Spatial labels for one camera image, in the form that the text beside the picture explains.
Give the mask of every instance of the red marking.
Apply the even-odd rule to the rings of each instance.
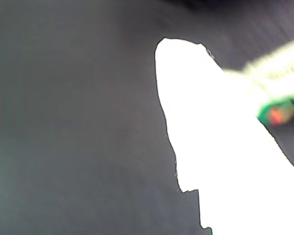
[[[270,110],[270,123],[271,125],[280,125],[283,123],[283,113],[277,108]]]

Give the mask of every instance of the gray background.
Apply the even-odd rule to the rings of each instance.
[[[155,86],[165,36],[239,69],[294,39],[294,0],[0,1],[0,235],[209,234],[197,192],[177,191]],[[271,132],[294,164],[294,121]]]

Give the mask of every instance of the dark fabric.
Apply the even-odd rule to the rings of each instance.
[[[155,47],[202,42],[240,68],[294,38],[289,2],[0,1],[0,234],[209,234],[178,192]],[[294,160],[294,123],[274,133]]]

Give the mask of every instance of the white paper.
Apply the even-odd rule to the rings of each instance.
[[[213,235],[294,235],[294,167],[240,87],[202,45],[164,39],[155,61],[179,185],[199,190],[202,227]]]

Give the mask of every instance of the blurry object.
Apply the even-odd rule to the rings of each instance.
[[[244,82],[255,114],[265,126],[285,124],[294,117],[294,41],[248,62],[241,72],[226,73]]]
[[[236,85],[249,89],[249,77],[227,80],[203,45],[183,40],[162,40],[155,66],[177,179],[182,191],[198,189],[201,226],[294,235],[294,167],[245,105]]]

